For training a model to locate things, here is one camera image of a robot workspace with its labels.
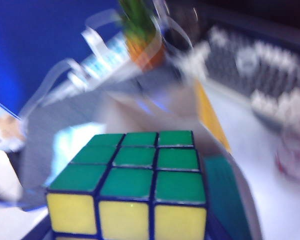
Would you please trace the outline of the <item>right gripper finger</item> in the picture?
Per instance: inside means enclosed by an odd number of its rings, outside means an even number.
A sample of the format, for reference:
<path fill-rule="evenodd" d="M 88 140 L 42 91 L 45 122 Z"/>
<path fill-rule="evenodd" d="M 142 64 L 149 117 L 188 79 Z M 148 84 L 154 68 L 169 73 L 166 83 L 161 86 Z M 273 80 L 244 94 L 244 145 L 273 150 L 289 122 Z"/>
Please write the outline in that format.
<path fill-rule="evenodd" d="M 208 233 L 213 240 L 252 238 L 231 165 L 221 155 L 203 159 L 208 188 Z"/>

